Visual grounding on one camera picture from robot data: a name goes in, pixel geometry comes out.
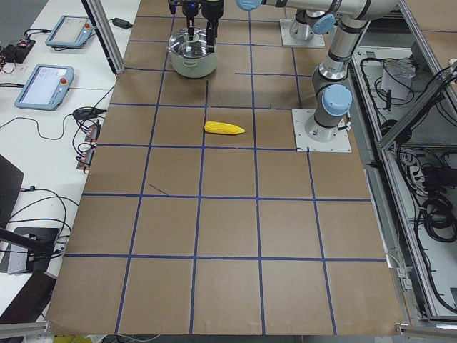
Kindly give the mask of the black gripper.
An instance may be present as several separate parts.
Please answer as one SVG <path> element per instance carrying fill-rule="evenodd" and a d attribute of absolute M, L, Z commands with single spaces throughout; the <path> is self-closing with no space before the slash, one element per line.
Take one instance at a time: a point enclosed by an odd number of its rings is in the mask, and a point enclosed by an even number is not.
<path fill-rule="evenodd" d="M 194 17 L 201 12 L 204 18 L 221 18 L 224 15 L 224 1 L 181 1 L 168 0 L 169 10 L 176 13 L 176 8 L 181 7 L 186 16 L 186 28 L 188 40 L 194 39 Z M 206 47 L 208 52 L 215 52 L 218 20 L 208 20 L 206 25 Z"/>

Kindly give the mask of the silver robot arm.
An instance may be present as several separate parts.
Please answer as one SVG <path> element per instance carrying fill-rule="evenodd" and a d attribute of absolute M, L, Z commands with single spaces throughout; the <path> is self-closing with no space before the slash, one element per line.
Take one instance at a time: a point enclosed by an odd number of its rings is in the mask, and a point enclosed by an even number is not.
<path fill-rule="evenodd" d="M 338 124 L 351 108 L 353 96 L 343 84 L 348 63 L 369 22 L 389 13 L 397 1 L 316 1 L 307 8 L 341 14 L 327 57 L 313 73 L 317 108 L 306 122 L 306 133 L 319 142 L 331 141 Z"/>
<path fill-rule="evenodd" d="M 169 1 L 169 11 L 176 13 L 176 8 L 181 7 L 186 17 L 186 32 L 189 40 L 196 35 L 195 17 L 201 14 L 206 20 L 206 48 L 209 53 L 214 53 L 216 38 L 218 36 L 219 19 L 224 15 L 223 1 Z M 333 1 L 327 10 L 306 8 L 295 5 L 295 18 L 287 25 L 286 38 L 292 40 L 295 46 L 314 46 L 311 42 L 316 37 L 328 33 L 336 23 L 336 10 L 340 2 Z"/>

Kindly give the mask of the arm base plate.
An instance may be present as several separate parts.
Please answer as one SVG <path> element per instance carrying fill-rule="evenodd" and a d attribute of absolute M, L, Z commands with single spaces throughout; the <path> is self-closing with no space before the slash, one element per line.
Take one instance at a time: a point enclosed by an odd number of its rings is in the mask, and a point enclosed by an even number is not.
<path fill-rule="evenodd" d="M 323 49 L 326 45 L 323 35 L 315 34 L 308 24 L 295 19 L 281 19 L 279 24 L 282 45 L 285 47 Z"/>
<path fill-rule="evenodd" d="M 331 129 L 319 126 L 314 109 L 292 109 L 296 150 L 299 152 L 351 153 L 346 123 L 341 118 Z"/>

